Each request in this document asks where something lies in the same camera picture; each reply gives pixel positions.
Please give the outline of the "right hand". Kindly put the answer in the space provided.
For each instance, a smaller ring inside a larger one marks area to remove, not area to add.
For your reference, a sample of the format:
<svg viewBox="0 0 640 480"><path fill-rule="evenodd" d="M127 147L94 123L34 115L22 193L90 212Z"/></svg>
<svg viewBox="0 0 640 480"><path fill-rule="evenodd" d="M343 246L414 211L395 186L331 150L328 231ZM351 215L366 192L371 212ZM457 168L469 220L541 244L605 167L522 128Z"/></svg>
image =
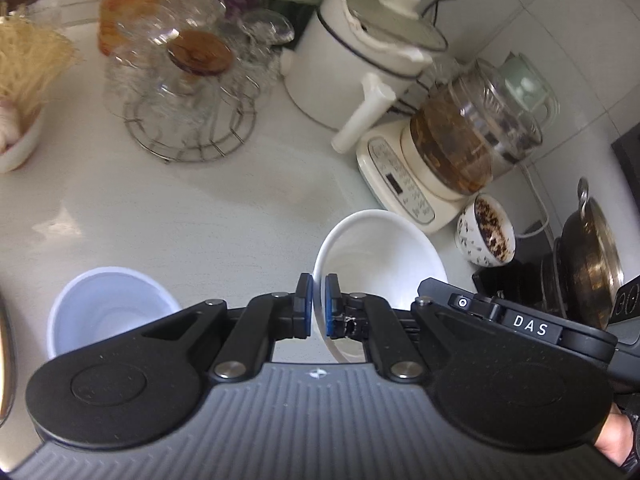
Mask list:
<svg viewBox="0 0 640 480"><path fill-rule="evenodd" d="M597 450L623 472L639 468L639 416L612 404L599 437Z"/></svg>

